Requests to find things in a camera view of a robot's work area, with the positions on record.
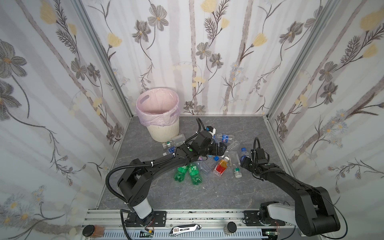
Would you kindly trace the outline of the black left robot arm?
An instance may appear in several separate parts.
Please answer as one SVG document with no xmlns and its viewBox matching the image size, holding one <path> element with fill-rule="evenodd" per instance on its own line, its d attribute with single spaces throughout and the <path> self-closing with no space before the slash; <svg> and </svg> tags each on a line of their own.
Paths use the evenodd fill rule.
<svg viewBox="0 0 384 240">
<path fill-rule="evenodd" d="M 154 179 L 176 167 L 184 167 L 197 162 L 199 157 L 225 154 L 227 146 L 214 140 L 216 129 L 212 126 L 205 127 L 200 118 L 196 118 L 196 121 L 199 126 L 198 131 L 176 147 L 172 154 L 144 162 L 135 159 L 128 165 L 110 170 L 106 175 L 105 185 L 108 191 L 128 206 L 127 210 L 120 210 L 122 226 L 127 239 L 130 237 L 123 217 L 124 213 L 136 214 L 138 224 L 145 228 L 154 223 L 156 219 L 154 210 L 148 201 L 148 194 Z"/>
</svg>

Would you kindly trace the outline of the pepsi label clear bottle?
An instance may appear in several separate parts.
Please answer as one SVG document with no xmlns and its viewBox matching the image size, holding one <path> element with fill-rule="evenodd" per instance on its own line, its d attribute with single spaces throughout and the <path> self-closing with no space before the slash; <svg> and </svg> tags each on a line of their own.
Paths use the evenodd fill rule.
<svg viewBox="0 0 384 240">
<path fill-rule="evenodd" d="M 232 134 L 215 134 L 214 139 L 218 143 L 230 144 L 234 141 L 235 136 Z"/>
</svg>

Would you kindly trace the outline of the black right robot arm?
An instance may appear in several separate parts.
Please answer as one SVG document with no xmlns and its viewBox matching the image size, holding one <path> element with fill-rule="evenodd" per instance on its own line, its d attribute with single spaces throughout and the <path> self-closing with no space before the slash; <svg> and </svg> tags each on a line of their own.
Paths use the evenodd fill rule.
<svg viewBox="0 0 384 240">
<path fill-rule="evenodd" d="M 242 168 L 253 177 L 275 184 L 295 202 L 285 206 L 278 202 L 262 203 L 259 221 L 268 225 L 282 221 L 295 225 L 304 235 L 312 237 L 337 232 L 341 229 L 338 216 L 341 211 L 333 204 L 328 191 L 323 187 L 305 184 L 286 173 L 278 165 L 270 163 L 270 155 L 261 147 L 259 138 L 254 139 L 251 155 L 241 161 Z"/>
</svg>

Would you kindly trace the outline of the blue label water bottle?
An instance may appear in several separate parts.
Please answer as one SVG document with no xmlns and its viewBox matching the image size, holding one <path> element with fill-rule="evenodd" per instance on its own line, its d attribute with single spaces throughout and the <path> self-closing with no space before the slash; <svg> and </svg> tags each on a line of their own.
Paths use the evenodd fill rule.
<svg viewBox="0 0 384 240">
<path fill-rule="evenodd" d="M 240 161 L 243 162 L 246 158 L 251 158 L 251 155 L 246 148 L 241 148 Z"/>
</svg>

